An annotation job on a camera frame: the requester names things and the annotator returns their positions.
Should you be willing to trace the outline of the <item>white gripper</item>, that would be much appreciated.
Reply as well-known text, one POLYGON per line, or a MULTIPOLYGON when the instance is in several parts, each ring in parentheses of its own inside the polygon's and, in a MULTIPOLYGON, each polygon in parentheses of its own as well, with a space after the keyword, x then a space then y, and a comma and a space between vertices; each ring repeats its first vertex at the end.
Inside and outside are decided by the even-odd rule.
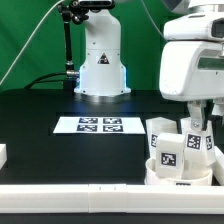
POLYGON ((164 98, 187 103, 191 128, 207 130, 205 109, 224 116, 224 13, 194 13, 164 26, 159 89, 164 98))

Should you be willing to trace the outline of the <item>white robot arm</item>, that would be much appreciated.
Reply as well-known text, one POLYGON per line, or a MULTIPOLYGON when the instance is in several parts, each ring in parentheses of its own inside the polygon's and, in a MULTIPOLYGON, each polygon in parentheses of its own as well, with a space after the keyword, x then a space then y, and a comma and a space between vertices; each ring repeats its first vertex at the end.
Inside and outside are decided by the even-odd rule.
MULTIPOLYGON (((163 0, 180 18, 164 26, 159 88, 164 98, 188 103, 191 123, 205 129, 204 102, 224 97, 224 0, 163 0)), ((87 56, 81 69, 81 87, 118 65, 118 47, 104 37, 109 27, 108 10, 114 0, 77 0, 87 25, 87 56)))

